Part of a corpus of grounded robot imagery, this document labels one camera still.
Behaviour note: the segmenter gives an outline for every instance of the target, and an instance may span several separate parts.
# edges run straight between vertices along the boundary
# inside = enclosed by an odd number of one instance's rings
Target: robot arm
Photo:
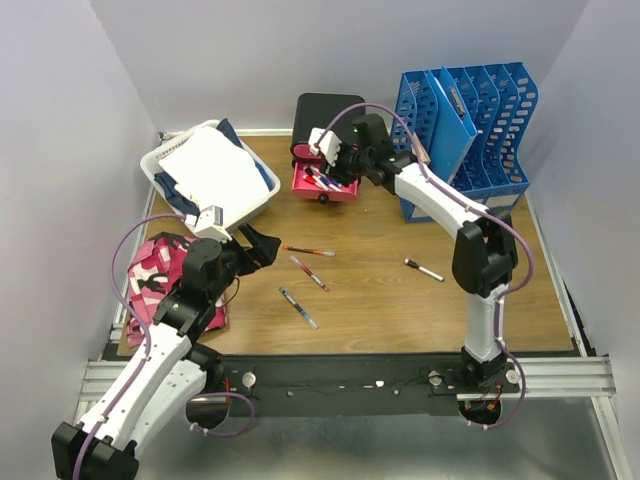
[[[228,235],[193,242],[180,281],[162,299],[146,342],[100,401],[77,425],[62,423],[52,437],[56,474],[71,479],[80,448],[93,436],[82,459],[81,478],[134,478],[137,457],[167,421],[193,396],[222,381],[221,356],[196,341],[215,315],[215,302],[236,276],[271,265],[280,239],[239,228],[251,248]],[[134,371],[141,368],[135,381]],[[105,418],[104,411],[117,399]]]
[[[469,311],[462,349],[465,381],[470,388],[487,385],[506,366],[496,338],[502,338],[501,294],[508,288],[518,262],[513,237],[472,212],[488,211],[485,205],[469,200],[435,175],[427,180],[412,152],[396,152],[379,115],[364,115],[353,125],[357,148],[342,144],[331,131],[323,137],[324,130],[316,128],[309,139],[312,153],[322,154],[323,173],[343,184],[366,176],[374,185],[383,186],[427,212],[455,239],[452,271],[467,292]],[[496,208],[491,214],[511,225],[506,209]]]

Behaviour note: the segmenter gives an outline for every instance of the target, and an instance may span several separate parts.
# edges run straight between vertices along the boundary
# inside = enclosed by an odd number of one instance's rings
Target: dark blue cloth
[[[217,129],[219,132],[221,132],[225,137],[227,137],[227,139],[233,143],[236,147],[239,148],[243,148],[242,147],[242,143],[240,142],[240,139],[238,138],[238,135],[236,135],[236,131],[233,129],[233,127],[231,126],[231,123],[229,123],[229,119],[228,118],[223,118],[220,123],[217,126]],[[264,180],[264,183],[267,184],[267,188],[269,190],[273,190],[273,181],[271,180],[271,178],[269,177],[269,175],[267,175],[266,170],[264,169],[264,167],[262,165],[260,165],[258,162],[254,161],[253,162],[256,166],[256,168],[258,169],[258,171],[260,172],[260,175],[262,175],[262,179]]]
[[[176,181],[167,172],[156,173],[153,178],[164,190],[167,203],[185,215],[200,215],[200,209],[191,200],[186,199],[176,190]]]
[[[229,123],[229,119],[227,118],[222,119],[220,123],[218,123],[218,126],[216,128],[220,133],[222,133],[225,137],[227,137],[227,140],[233,143],[236,147],[243,148],[242,142],[240,142],[240,139],[238,138],[236,131],[233,129],[233,126],[231,125],[231,123]],[[267,188],[269,190],[273,190],[273,187],[274,187],[273,181],[267,174],[264,167],[256,161],[254,161],[253,163],[258,169],[258,171],[260,172],[260,175],[262,175],[262,179],[264,180],[264,183],[267,184]],[[200,209],[198,208],[198,206],[195,203],[193,203],[191,200],[188,200],[185,197],[183,197],[176,190],[176,181],[173,178],[171,178],[171,175],[169,175],[167,172],[160,172],[160,173],[156,173],[154,175],[154,178],[156,182],[160,184],[160,186],[162,187],[162,190],[164,190],[164,197],[167,200],[167,203],[169,205],[171,205],[174,208],[177,208],[178,210],[180,210],[182,213],[186,215],[195,215],[195,216],[200,215]]]

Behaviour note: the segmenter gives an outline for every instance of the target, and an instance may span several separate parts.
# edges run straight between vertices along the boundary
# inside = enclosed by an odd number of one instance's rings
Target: white marker
[[[442,275],[438,275],[437,273],[434,273],[431,270],[427,270],[426,268],[421,267],[420,265],[418,265],[413,260],[409,260],[408,258],[405,258],[404,259],[404,264],[410,266],[411,268],[415,268],[417,270],[420,270],[422,273],[424,273],[426,275],[429,275],[431,278],[435,278],[439,282],[444,282],[444,277]]]
[[[316,175],[318,175],[321,179],[326,179],[327,180],[326,183],[325,182],[322,182],[322,183],[324,183],[331,190],[335,190],[336,192],[342,191],[340,187],[338,187],[335,183],[333,183],[330,178],[327,178],[327,176],[324,173],[322,173],[320,170],[318,170],[317,167],[314,167],[313,165],[311,165],[309,168],[311,168],[311,171]]]

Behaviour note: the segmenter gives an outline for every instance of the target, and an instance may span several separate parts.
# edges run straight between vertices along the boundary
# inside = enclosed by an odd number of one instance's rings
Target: white cloth
[[[159,164],[176,181],[176,190],[200,210],[221,207],[225,227],[252,212],[269,195],[251,155],[215,128],[197,129]]]

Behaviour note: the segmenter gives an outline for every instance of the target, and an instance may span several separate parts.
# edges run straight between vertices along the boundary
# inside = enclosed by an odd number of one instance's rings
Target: screw
[[[437,387],[442,384],[442,377],[435,370],[429,373],[429,383],[434,387]]]
[[[520,374],[515,370],[509,370],[507,372],[507,382],[517,384],[520,381]]]
[[[255,383],[256,383],[256,376],[252,372],[247,372],[242,376],[242,384],[245,387],[251,388],[255,385]]]

